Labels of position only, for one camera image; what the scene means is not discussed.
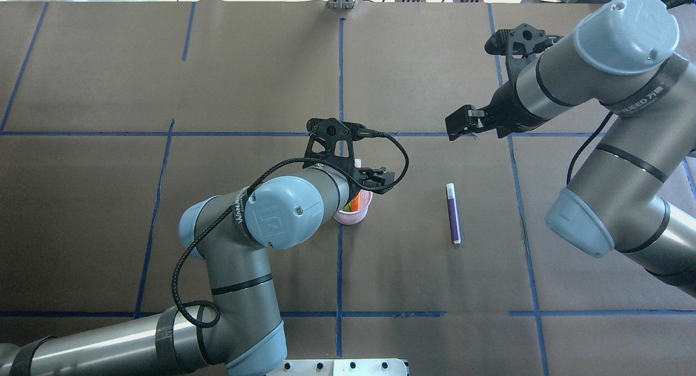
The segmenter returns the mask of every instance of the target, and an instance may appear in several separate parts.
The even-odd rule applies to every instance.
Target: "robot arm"
[[[599,100],[619,118],[546,224],[593,257],[616,249],[696,297],[696,220],[656,196],[696,147],[696,67],[675,51],[678,40],[659,0],[614,0],[557,44],[526,24],[499,31],[487,51],[523,55],[509,62],[510,81],[490,105],[464,106],[446,122],[450,140],[492,128],[502,138]]]
[[[284,161],[304,161],[303,170],[265,183],[260,178],[238,192],[209,198],[190,207],[179,222],[184,246],[201,238],[191,255],[206,260],[219,312],[213,326],[196,326],[171,307],[159,315],[22,348],[0,344],[0,376],[170,376],[219,363],[226,364],[230,376],[260,376],[280,365],[287,349],[266,250],[304,242],[361,188],[385,193],[408,168],[405,150],[392,137],[363,125],[313,119],[308,131],[305,158]],[[355,168],[352,143],[373,137],[392,140],[405,155],[397,180],[385,168]],[[335,151],[340,141],[348,157]],[[313,151],[315,143],[324,147],[321,153]],[[325,165],[314,164],[318,161]],[[215,229],[202,235],[215,222]],[[184,304],[194,322],[211,321],[211,308],[197,303]]]

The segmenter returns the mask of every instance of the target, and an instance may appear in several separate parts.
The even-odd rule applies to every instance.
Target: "blue tape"
[[[338,21],[338,120],[343,121],[343,22]]]
[[[164,131],[5,131],[5,136],[42,136],[42,137],[166,137]],[[307,137],[308,133],[267,132],[267,131],[175,131],[175,137]]]
[[[343,357],[343,224],[338,223],[336,260],[336,358]]]
[[[488,22],[490,24],[490,34],[495,34],[495,22],[493,19],[493,7],[488,4]],[[500,69],[500,57],[495,56],[495,69],[498,71],[498,86],[502,86],[502,70]]]
[[[176,137],[307,137],[308,133],[284,131],[176,131]]]
[[[508,316],[534,317],[534,311],[511,311]],[[696,316],[696,311],[678,309],[616,309],[588,311],[539,311],[541,316]]]
[[[488,16],[490,22],[490,34],[495,34],[495,22],[493,17],[493,7],[488,4]],[[498,72],[498,84],[502,86],[502,70],[500,69],[500,59],[495,56],[495,68]],[[529,273],[530,288],[532,289],[532,302],[534,303],[535,322],[537,323],[537,338],[539,340],[539,352],[542,357],[542,370],[544,376],[549,376],[549,361],[546,358],[546,343],[544,342],[544,328],[542,317],[539,313],[539,297],[537,297],[537,283],[534,275],[534,264],[532,264],[532,250],[529,245],[529,234],[527,234],[527,219],[524,213],[524,202],[522,201],[522,190],[520,188],[519,174],[517,172],[517,160],[515,160],[514,142],[512,135],[507,136],[507,143],[510,150],[510,162],[512,163],[512,175],[515,182],[515,194],[517,195],[517,208],[519,209],[522,227],[524,228],[524,245],[527,251],[527,272]]]
[[[10,100],[7,102],[7,108],[5,108],[5,116],[2,118],[2,123],[0,123],[0,132],[5,129],[5,124],[7,124],[7,119],[10,116],[10,111],[12,111],[12,105],[15,102],[15,96],[17,96],[17,91],[22,83],[22,77],[24,76],[24,71],[27,69],[27,64],[29,63],[29,57],[32,56],[32,50],[34,49],[34,44],[36,44],[36,38],[39,35],[41,26],[43,24],[43,19],[46,16],[46,11],[48,10],[48,2],[44,3],[44,7],[41,10],[41,16],[39,21],[36,23],[36,29],[34,29],[34,35],[32,36],[32,41],[29,43],[29,48],[27,49],[27,54],[24,56],[24,61],[22,62],[22,68],[20,68],[20,73],[17,76],[17,81],[15,81],[15,87],[12,89],[10,94]]]
[[[128,317],[132,312],[54,312],[54,311],[3,311],[0,317]]]
[[[162,182],[164,180],[164,172],[167,170],[167,160],[169,159],[169,147],[172,143],[172,130],[174,129],[174,120],[169,124],[169,132],[167,133],[167,143],[164,147],[164,158],[162,158],[162,170],[159,172],[159,183],[157,185],[157,196],[154,198],[154,210],[152,211],[152,221],[150,222],[150,234],[147,236],[147,248],[145,250],[145,259],[142,262],[142,273],[140,276],[140,287],[138,289],[138,298],[135,304],[134,319],[141,317],[142,296],[145,294],[145,283],[147,280],[147,267],[150,265],[150,255],[152,253],[152,242],[154,241],[154,225],[157,222],[157,213],[159,212],[159,202],[162,196]]]
[[[20,137],[165,137],[169,134],[147,131],[5,131],[0,135]]]
[[[445,311],[357,311],[343,312],[345,317],[440,317],[445,316]]]
[[[446,137],[447,133],[419,133],[419,132],[402,132],[388,133],[395,137]],[[463,137],[473,137],[473,134],[462,135]]]
[[[194,26],[194,13],[196,13],[196,2],[191,3],[191,14],[189,15],[189,27],[186,30],[186,41],[184,42],[184,54],[181,56],[182,61],[186,61],[186,56],[189,54],[189,41],[191,40],[191,28]]]
[[[606,133],[599,133],[598,136],[604,137]],[[514,137],[589,137],[592,133],[513,133]]]
[[[336,317],[333,311],[289,311],[281,312],[281,317]]]
[[[686,158],[684,158],[684,160],[681,161],[681,165],[683,165],[684,167],[686,179],[689,180],[689,187],[691,187],[691,195],[694,197],[694,200],[696,200],[696,184],[694,184],[694,177],[691,173],[691,168],[689,168],[688,162],[686,162]]]

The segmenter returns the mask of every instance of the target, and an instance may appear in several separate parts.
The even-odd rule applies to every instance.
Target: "orange object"
[[[350,201],[350,211],[357,212],[360,210],[360,193]]]

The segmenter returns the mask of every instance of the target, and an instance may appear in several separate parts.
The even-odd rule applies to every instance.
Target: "light blue joint cover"
[[[195,205],[186,209],[186,212],[181,215],[181,220],[179,220],[179,241],[182,245],[184,245],[185,249],[187,249],[189,245],[194,242],[198,215],[201,213],[201,210],[203,210],[206,203],[216,197],[219,197],[219,195],[212,196],[202,202],[196,203]],[[203,259],[201,254],[198,253],[197,249],[194,249],[191,252],[191,256],[196,259]]]
[[[324,218],[319,190],[300,177],[272,178],[246,201],[244,220],[261,245],[288,249],[309,239]]]
[[[603,257],[614,249],[604,223],[576,193],[564,188],[546,215],[546,226],[585,254]]]
[[[281,322],[261,342],[231,363],[225,364],[228,376],[261,376],[281,365],[288,356],[285,330]]]
[[[659,66],[679,43],[679,25],[661,0],[613,0],[585,17],[573,44],[587,63],[629,76]]]

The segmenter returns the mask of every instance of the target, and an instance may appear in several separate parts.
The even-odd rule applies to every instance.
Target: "pink plastic container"
[[[372,202],[372,192],[366,192],[366,190],[360,190],[358,193],[362,201],[361,207],[357,212],[344,212],[339,210],[333,215],[333,218],[343,225],[353,225],[365,218],[368,215],[368,207],[370,207],[370,202]]]

